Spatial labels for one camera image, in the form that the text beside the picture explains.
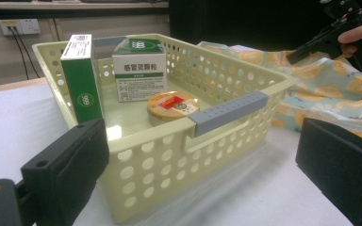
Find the black tool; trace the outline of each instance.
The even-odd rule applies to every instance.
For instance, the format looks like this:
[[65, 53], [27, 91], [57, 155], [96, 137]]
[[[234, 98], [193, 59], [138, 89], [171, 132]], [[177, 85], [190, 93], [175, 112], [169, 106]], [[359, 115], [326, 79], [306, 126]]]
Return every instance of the black tool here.
[[[288, 55], [287, 59], [290, 64], [295, 64], [317, 52], [326, 53], [332, 59], [339, 57], [342, 55], [342, 51], [337, 37], [362, 25], [362, 8], [354, 0], [321, 0], [321, 3], [324, 4], [323, 11], [335, 21], [308, 43]], [[357, 46], [357, 51], [348, 60], [362, 72], [362, 40], [358, 40], [352, 45]]]
[[20, 183], [0, 179], [0, 226], [72, 225], [107, 163], [104, 120], [78, 124], [22, 166]]
[[353, 225], [362, 226], [362, 137], [304, 119], [296, 163]]

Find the white medicine box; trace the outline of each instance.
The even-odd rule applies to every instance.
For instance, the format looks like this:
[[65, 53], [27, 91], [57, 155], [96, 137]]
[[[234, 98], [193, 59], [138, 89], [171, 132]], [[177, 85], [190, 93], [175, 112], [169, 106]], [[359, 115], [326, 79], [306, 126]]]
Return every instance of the white medicine box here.
[[159, 40], [127, 39], [113, 53], [119, 102], [146, 101], [166, 91], [166, 55]]

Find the red label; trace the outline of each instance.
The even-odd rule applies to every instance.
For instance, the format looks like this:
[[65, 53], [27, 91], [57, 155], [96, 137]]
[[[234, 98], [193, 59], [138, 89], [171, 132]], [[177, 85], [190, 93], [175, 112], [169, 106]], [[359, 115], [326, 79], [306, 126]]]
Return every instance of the red label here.
[[172, 98], [160, 103], [159, 106], [168, 110], [168, 109], [172, 108], [174, 105], [180, 104], [182, 102], [184, 102], [184, 99], [177, 97], [177, 96], [173, 96]]

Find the round container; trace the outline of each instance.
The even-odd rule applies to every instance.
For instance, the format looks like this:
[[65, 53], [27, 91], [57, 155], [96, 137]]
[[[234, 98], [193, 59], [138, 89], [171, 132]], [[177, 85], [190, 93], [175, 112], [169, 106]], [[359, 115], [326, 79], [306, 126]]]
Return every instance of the round container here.
[[160, 92], [148, 101], [149, 121], [152, 125], [175, 121], [199, 111], [198, 99], [186, 92]]

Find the electrical outlet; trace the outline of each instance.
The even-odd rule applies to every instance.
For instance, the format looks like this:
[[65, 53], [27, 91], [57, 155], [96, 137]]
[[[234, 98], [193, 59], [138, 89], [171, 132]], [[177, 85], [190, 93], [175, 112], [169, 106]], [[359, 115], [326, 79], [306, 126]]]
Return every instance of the electrical outlet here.
[[0, 25], [4, 35], [6, 36], [13, 35], [13, 33], [9, 29], [10, 27], [13, 29], [16, 28], [18, 34], [23, 34], [23, 29], [20, 26], [19, 20], [0, 20]]
[[12, 36], [13, 33], [10, 31], [11, 28], [16, 28], [18, 35], [27, 34], [40, 34], [40, 26], [37, 19], [22, 19], [22, 20], [0, 20], [0, 25], [4, 35]]
[[24, 19], [19, 20], [20, 26], [22, 27], [23, 34], [40, 34], [40, 26], [38, 25], [37, 19]]

